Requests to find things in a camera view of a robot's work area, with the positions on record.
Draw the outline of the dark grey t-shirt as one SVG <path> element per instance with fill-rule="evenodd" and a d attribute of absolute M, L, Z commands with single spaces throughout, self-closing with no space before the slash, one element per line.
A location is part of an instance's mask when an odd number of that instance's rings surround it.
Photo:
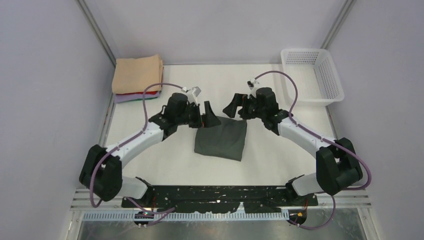
<path fill-rule="evenodd" d="M 194 152 L 203 156 L 223 158 L 240 162 L 243 158 L 248 123 L 218 117 L 221 124 L 199 128 L 194 139 Z"/>

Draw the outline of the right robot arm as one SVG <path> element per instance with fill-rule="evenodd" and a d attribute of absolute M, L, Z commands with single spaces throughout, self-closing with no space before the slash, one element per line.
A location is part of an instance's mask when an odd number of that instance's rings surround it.
<path fill-rule="evenodd" d="M 230 118 L 258 118 L 274 134 L 289 139 L 315 159 L 314 173 L 301 175 L 285 184 L 289 200 L 326 193 L 334 196 L 363 178 L 359 161 L 352 155 L 353 144 L 347 138 L 325 142 L 306 132 L 289 111 L 281 109 L 276 95 L 269 87 L 261 87 L 254 95 L 235 93 L 222 112 Z"/>

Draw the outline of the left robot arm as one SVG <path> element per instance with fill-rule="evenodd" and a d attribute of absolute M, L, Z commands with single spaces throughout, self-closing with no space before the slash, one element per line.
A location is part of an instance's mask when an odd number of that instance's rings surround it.
<path fill-rule="evenodd" d="M 79 182 L 104 202 L 115 197 L 143 198 L 152 187 L 146 181 L 123 176 L 123 168 L 143 151 L 174 134 L 179 126 L 193 129 L 219 126 L 221 121 L 209 101 L 204 102 L 204 108 L 202 114 L 199 104 L 186 93 L 172 94 L 162 110 L 150 117 L 138 132 L 108 147 L 92 146 Z"/>

